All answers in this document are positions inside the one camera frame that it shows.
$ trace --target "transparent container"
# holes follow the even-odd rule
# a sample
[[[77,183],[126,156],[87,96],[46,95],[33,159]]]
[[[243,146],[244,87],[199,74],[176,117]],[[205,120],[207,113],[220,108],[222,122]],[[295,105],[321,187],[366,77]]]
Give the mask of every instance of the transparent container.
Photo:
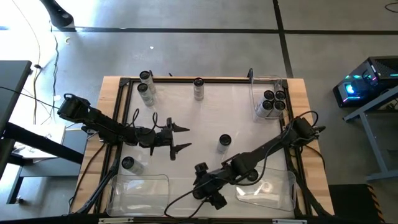
[[[268,119],[280,119],[284,118],[288,115],[287,109],[286,109],[286,100],[282,100],[283,104],[285,105],[285,108],[281,111],[281,113],[277,116],[273,116],[271,114],[275,114],[272,110],[270,110],[269,115],[265,116],[259,116],[259,113],[256,112],[258,107],[261,106],[261,103],[263,102],[263,94],[265,91],[270,90],[274,94],[277,91],[283,91],[284,89],[282,87],[282,81],[283,79],[281,77],[278,77],[276,75],[271,75],[271,76],[262,76],[262,75],[254,75],[253,70],[250,68],[249,74],[248,74],[250,81],[251,81],[251,87],[250,87],[250,99],[251,99],[251,106],[252,106],[252,117],[253,121],[256,123],[266,123]]]
[[[159,217],[168,202],[166,175],[116,175],[111,180],[106,212],[111,217]]]
[[[257,167],[259,174],[262,168]],[[236,198],[245,203],[291,212],[296,201],[296,177],[291,171],[266,168],[251,186],[237,186]]]

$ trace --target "wooden table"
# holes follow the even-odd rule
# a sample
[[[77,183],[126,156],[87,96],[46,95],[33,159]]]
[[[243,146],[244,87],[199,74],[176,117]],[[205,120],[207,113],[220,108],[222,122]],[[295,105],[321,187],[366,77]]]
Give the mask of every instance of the wooden table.
[[[116,95],[118,92],[119,80],[120,77],[104,77],[101,91],[99,93],[97,108],[101,110],[103,114],[109,117],[112,117],[113,114],[113,109],[116,102]],[[310,105],[308,102],[307,91],[305,89],[304,80],[298,78],[291,78],[287,79],[287,81],[289,84],[290,100],[294,116],[297,116],[301,113],[310,110]],[[127,88],[124,89],[122,102],[126,100],[126,94],[127,94]],[[121,107],[119,109],[119,116],[118,116],[119,122],[121,122],[123,110],[124,110],[124,103],[121,103]],[[311,114],[306,114],[304,117],[306,117],[308,122],[310,123],[312,122]],[[87,142],[85,158],[81,165],[79,179],[83,171],[86,169],[88,161],[91,159],[94,153],[101,147],[101,145],[102,143],[99,142],[98,136],[94,136]],[[317,141],[311,142],[309,146],[319,151],[319,145]],[[111,153],[110,165],[112,164],[115,150],[116,147],[114,147]],[[105,150],[102,150],[97,155],[97,157],[94,159],[91,166],[89,167],[85,175],[85,178],[82,180],[82,183],[76,195],[76,199],[72,206],[73,212],[77,211],[79,208],[83,206],[83,204],[88,200],[90,195],[97,187],[98,182],[100,180],[100,173],[104,160],[104,154]],[[329,188],[328,188],[328,182],[326,180],[325,171],[323,170],[322,159],[315,152],[305,147],[302,153],[302,160],[303,160],[304,173],[305,173],[305,178],[307,180],[308,188],[311,190],[312,194],[314,194],[315,198],[322,204],[323,208],[329,213],[334,214]],[[106,201],[108,199],[108,189],[109,186],[107,186],[104,190],[104,195],[101,203],[101,210],[104,210],[106,206]],[[300,190],[298,190],[297,197],[300,204],[300,209],[303,213],[305,213],[303,197]]]

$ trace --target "concrete floor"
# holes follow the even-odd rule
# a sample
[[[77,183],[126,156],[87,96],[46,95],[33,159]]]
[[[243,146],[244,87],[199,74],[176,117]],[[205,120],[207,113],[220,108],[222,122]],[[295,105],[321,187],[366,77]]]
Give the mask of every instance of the concrete floor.
[[[38,98],[50,101],[55,42],[49,32],[49,17],[38,1],[15,2],[39,38],[40,64],[45,68],[37,84]],[[285,29],[398,30],[398,14],[384,9],[389,2],[279,0],[279,5]],[[58,0],[58,3],[74,16],[76,26],[277,29],[272,0],[90,0],[84,3]],[[12,28],[0,31],[0,59],[28,59],[36,63],[38,48],[23,17],[10,0],[0,6],[0,26]],[[60,51],[57,94],[71,92],[89,99],[93,105],[105,75],[138,75],[142,70],[151,69],[155,75],[170,72],[175,76],[245,77],[252,67],[256,73],[286,77],[278,34],[56,32],[55,35]],[[66,37],[70,38],[69,44],[65,43]],[[341,117],[349,110],[337,107],[331,89],[365,58],[397,55],[397,36],[286,35],[286,40],[293,76],[304,78],[310,105],[320,114],[319,124],[327,127],[319,143],[326,161],[328,183],[365,183],[365,176],[378,172],[379,168],[362,125],[343,122]],[[32,89],[31,79],[25,88]],[[32,100],[21,98],[12,121],[21,125],[31,123],[32,113],[26,108],[32,105]],[[40,106],[39,120],[47,116]],[[0,203],[5,203],[16,170],[8,166],[6,176],[0,181]],[[76,179],[27,179],[20,195],[30,205],[2,206],[0,217],[5,220],[64,214],[75,184]],[[371,184],[386,221],[398,222],[398,179]],[[52,197],[57,197],[56,203],[50,200]]]

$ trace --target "black lid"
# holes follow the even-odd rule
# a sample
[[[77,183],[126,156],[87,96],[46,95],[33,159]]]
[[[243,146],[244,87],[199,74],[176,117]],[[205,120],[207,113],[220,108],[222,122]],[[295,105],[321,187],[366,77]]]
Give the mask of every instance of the black lid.
[[[150,77],[150,73],[148,71],[143,71],[139,74],[141,79],[148,79]]]
[[[227,135],[227,134],[223,134],[220,136],[220,143],[223,146],[229,146],[229,144],[231,144],[232,139],[231,136]]]
[[[275,98],[275,94],[273,91],[267,90],[264,92],[264,98],[267,100],[273,100]]]
[[[145,83],[141,83],[140,85],[137,86],[137,90],[138,92],[145,92],[148,89],[148,85],[146,85]]]
[[[196,79],[193,81],[193,84],[194,84],[195,86],[203,86],[203,84],[205,84],[205,81],[204,81],[202,78],[196,78]]]
[[[278,110],[284,110],[286,108],[286,105],[284,102],[282,101],[275,101],[275,108],[277,108]]]
[[[134,165],[134,159],[131,156],[127,156],[122,160],[122,167],[125,169],[130,169]]]
[[[264,100],[264,101],[262,102],[262,107],[263,107],[265,110],[271,110],[271,109],[273,109],[274,105],[272,105],[272,102],[271,102],[271,101],[269,101],[269,100]]]
[[[284,99],[286,99],[286,94],[285,94],[285,92],[284,91],[276,91],[276,93],[275,93],[275,98],[277,99],[277,100],[284,100]]]

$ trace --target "yellow and black warning tape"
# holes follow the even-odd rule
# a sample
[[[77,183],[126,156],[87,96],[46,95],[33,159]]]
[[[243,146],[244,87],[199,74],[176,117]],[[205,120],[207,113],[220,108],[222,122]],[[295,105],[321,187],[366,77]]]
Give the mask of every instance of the yellow and black warning tape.
[[[384,221],[383,213],[381,212],[380,205],[379,205],[379,202],[378,202],[377,197],[376,197],[376,193],[375,193],[373,187],[370,186],[369,184],[368,184],[368,190],[369,190],[369,193],[372,196],[374,207],[377,210],[377,214],[379,215],[380,223],[385,223],[386,221]]]

